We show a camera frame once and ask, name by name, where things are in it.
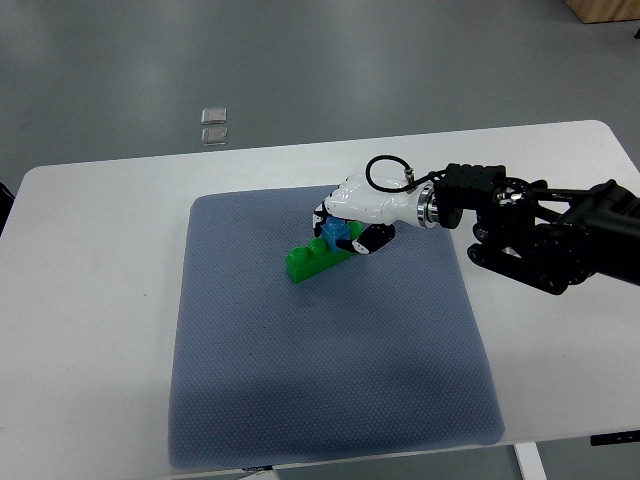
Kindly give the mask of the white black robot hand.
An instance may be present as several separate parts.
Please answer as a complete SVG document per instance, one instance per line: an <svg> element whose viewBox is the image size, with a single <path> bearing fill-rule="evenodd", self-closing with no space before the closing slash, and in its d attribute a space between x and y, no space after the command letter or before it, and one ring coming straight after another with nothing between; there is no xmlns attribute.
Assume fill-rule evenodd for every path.
<svg viewBox="0 0 640 480"><path fill-rule="evenodd" d="M395 236L395 223L404 222L414 227L434 226L427 216L425 197L432 192L432 185L416 188L410 192L397 192L408 185L405 179L374 177L373 182L383 188L375 189L364 173L353 174L343 181L312 215L315 237L329 217L348 221L359 221L367 228L355 240L339 240L335 245L340 250L367 255L378 251Z"/></svg>

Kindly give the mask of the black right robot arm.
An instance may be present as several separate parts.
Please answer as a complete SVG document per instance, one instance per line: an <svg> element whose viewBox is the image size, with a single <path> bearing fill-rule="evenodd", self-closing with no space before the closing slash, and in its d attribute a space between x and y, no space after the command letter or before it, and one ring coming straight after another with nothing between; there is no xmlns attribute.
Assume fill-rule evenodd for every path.
<svg viewBox="0 0 640 480"><path fill-rule="evenodd" d="M639 199L615 180L587 190L510 177L503 166L450 164L431 172L426 217L456 228L476 222L476 265L553 295L594 274L639 282Z"/></svg>

